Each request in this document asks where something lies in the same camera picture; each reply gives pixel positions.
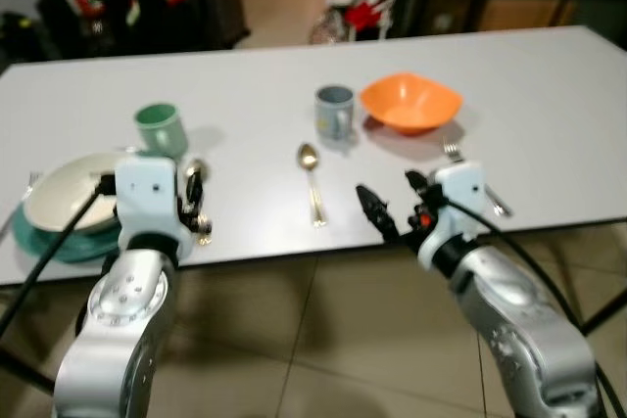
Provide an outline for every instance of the fork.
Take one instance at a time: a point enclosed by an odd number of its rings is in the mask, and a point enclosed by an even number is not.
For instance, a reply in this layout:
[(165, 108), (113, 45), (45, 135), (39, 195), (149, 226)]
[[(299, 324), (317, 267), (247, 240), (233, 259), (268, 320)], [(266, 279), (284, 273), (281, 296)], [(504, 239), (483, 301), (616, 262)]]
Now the fork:
[[(28, 176), (28, 186), (26, 186), (26, 190), (24, 191), (24, 194), (22, 195), (22, 198), (20, 199), (20, 201), (23, 201), (26, 198), (28, 198), (30, 193), (32, 193), (32, 188), (34, 184), (41, 177), (41, 175), (42, 173), (40, 171), (32, 171), (30, 173), (30, 175)], [(2, 226), (0, 226), (0, 242), (4, 239), (4, 236), (7, 235), (7, 233), (9, 232), (9, 227), (11, 226), (11, 220), (13, 219), (13, 216), (16, 214), (17, 210), (18, 208), (13, 209), (11, 214), (9, 214), (9, 217), (7, 217), (4, 223), (2, 224)]]
[[(442, 140), (442, 148), (444, 149), (444, 153), (453, 163), (461, 163), (464, 162), (464, 158), (461, 155), (461, 150), (459, 149), (459, 145), (453, 142), (449, 142), (445, 137)], [(494, 192), (492, 188), (490, 188), (487, 184), (485, 185), (486, 196), (492, 203), (494, 207), (494, 213), (498, 216), (512, 217), (513, 210), (504, 203), (504, 201)]]

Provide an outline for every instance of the bowl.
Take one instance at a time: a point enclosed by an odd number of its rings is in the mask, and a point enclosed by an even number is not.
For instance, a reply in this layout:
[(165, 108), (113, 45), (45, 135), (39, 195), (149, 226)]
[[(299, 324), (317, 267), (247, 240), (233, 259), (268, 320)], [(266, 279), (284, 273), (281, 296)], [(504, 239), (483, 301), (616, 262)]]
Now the bowl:
[[(24, 201), (24, 214), (37, 229), (61, 232), (94, 191), (100, 174), (113, 172), (126, 152), (92, 154), (57, 168), (41, 177)], [(82, 217), (75, 230), (98, 231), (112, 226), (115, 196), (100, 196)]]
[(401, 134), (415, 135), (453, 119), (461, 95), (410, 72), (383, 77), (360, 94), (370, 115)]

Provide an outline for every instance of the green cup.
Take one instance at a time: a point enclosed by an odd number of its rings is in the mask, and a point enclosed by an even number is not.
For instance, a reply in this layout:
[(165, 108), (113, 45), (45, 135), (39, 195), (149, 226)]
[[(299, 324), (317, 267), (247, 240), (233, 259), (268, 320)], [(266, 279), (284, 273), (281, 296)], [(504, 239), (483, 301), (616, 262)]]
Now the green cup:
[(187, 136), (174, 105), (157, 103), (135, 114), (135, 124), (148, 150), (178, 161), (187, 152)]

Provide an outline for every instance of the white table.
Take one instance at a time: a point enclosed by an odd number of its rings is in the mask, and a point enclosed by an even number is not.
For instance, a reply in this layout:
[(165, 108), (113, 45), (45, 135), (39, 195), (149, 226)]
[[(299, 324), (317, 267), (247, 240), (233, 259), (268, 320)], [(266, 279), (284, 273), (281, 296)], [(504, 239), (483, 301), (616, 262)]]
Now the white table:
[[(359, 91), (410, 70), (456, 89), (455, 122), (408, 138), (366, 131), (330, 149), (314, 131), (314, 92), (329, 83)], [(481, 33), (376, 43), (229, 51), (17, 66), (0, 78), (0, 220), (30, 171), (78, 156), (140, 145), (139, 107), (172, 102), (191, 152), (211, 166), (206, 211), (214, 240), (182, 264), (310, 253), (381, 242), (355, 186), (391, 200), (400, 228), (416, 198), (404, 170), (447, 162), (440, 140), (459, 140), (514, 209), (506, 230), (592, 223), (627, 216), (627, 55), (582, 27)], [(303, 141), (318, 146), (316, 178), (329, 223), (311, 226)], [(0, 285), (34, 264), (13, 237), (0, 244)], [(93, 275), (98, 263), (52, 262), (41, 279)]]

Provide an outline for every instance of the gray mug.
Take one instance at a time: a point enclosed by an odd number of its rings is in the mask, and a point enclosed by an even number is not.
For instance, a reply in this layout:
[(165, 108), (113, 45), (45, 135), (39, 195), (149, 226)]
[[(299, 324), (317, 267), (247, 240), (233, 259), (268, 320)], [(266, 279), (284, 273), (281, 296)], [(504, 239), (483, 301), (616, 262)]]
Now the gray mug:
[(324, 137), (346, 139), (353, 129), (353, 91), (327, 85), (315, 92), (315, 127)]
[(174, 105), (158, 103), (142, 108), (135, 114), (135, 124), (149, 151), (176, 161), (187, 152), (187, 136)]

